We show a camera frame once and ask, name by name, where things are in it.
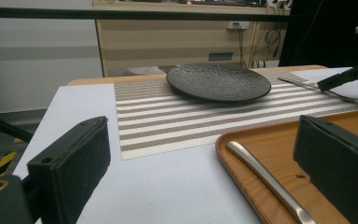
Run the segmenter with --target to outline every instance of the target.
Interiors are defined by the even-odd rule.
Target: fork
[[[291,83],[291,84],[294,84],[294,85],[297,85],[297,86],[300,86],[300,87],[304,87],[304,88],[307,88],[307,89],[312,89],[313,91],[320,91],[319,88],[316,87],[315,83],[311,84],[311,83],[299,82],[299,81],[295,81],[295,80],[292,80],[292,79],[287,78],[287,77],[278,77],[278,79],[280,81],[288,82],[288,83]],[[351,101],[351,102],[358,101],[358,97],[344,96],[344,95],[341,95],[339,93],[336,93],[335,91],[325,91],[325,92],[321,92],[321,94],[325,94],[326,92],[335,95],[337,98],[339,98],[339,99],[341,99],[343,101]]]

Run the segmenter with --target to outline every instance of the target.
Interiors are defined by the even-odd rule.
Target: metal utensil
[[[316,83],[298,82],[298,81],[292,80],[292,79],[287,78],[287,77],[278,77],[278,79],[280,81],[292,83],[292,84],[295,84],[295,85],[300,86],[300,87],[305,87],[305,88],[308,88],[308,89],[312,89],[314,91],[320,91],[318,86],[316,85]],[[327,92],[335,95],[336,97],[338,97],[339,99],[341,99],[343,101],[352,101],[352,102],[353,101],[358,101],[358,98],[356,98],[356,97],[344,96],[344,95],[336,93],[335,91],[325,91],[324,93],[327,93]]]
[[[281,200],[290,213],[299,223],[311,224],[316,223],[310,214],[299,204],[295,198],[275,179],[275,177],[257,160],[257,158],[243,145],[236,141],[227,143],[227,148],[234,155],[248,165],[263,182],[272,190],[272,192]]]

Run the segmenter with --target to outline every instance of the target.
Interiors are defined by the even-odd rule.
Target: silver utensil handle
[[[243,145],[236,141],[227,143],[227,148],[248,165],[281,200],[297,221],[303,224],[316,223],[310,214],[295,198],[275,179],[264,165]]]

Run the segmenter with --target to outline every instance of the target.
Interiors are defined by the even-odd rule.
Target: striped placemat
[[[212,144],[222,133],[358,109],[358,104],[308,90],[277,77],[304,81],[288,72],[261,73],[271,92],[242,104],[205,102],[174,91],[163,79],[115,84],[122,159]]]

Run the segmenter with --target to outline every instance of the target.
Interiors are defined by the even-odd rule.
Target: floor
[[[0,114],[0,119],[15,125],[24,131],[34,133],[45,115],[46,110]],[[13,174],[23,152],[28,144],[14,137],[0,132],[0,175]]]

